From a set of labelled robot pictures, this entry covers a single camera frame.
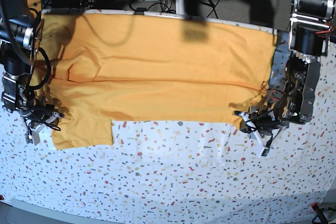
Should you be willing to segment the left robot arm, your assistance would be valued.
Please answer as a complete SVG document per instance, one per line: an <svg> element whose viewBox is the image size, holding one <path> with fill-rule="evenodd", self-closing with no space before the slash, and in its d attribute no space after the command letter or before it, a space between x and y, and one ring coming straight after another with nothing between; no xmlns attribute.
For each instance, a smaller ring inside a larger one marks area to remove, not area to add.
<svg viewBox="0 0 336 224"><path fill-rule="evenodd" d="M311 121L320 57L328 54L330 39L335 36L334 17L335 0L291 0L290 57L281 98L259 108L251 107L245 113L236 111L242 118L242 132L272 135L273 130L290 123Z"/></svg>

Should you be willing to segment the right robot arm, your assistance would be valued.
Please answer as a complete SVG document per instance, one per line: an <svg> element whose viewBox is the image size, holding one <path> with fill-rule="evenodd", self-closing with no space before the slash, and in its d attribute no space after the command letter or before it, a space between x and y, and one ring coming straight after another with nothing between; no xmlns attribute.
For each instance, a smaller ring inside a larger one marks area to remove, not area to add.
<svg viewBox="0 0 336 224"><path fill-rule="evenodd" d="M2 107L20 114L29 136L41 126L60 131L54 121L63 117L35 96L51 76L49 58L40 47L44 19L39 1L1 0Z"/></svg>

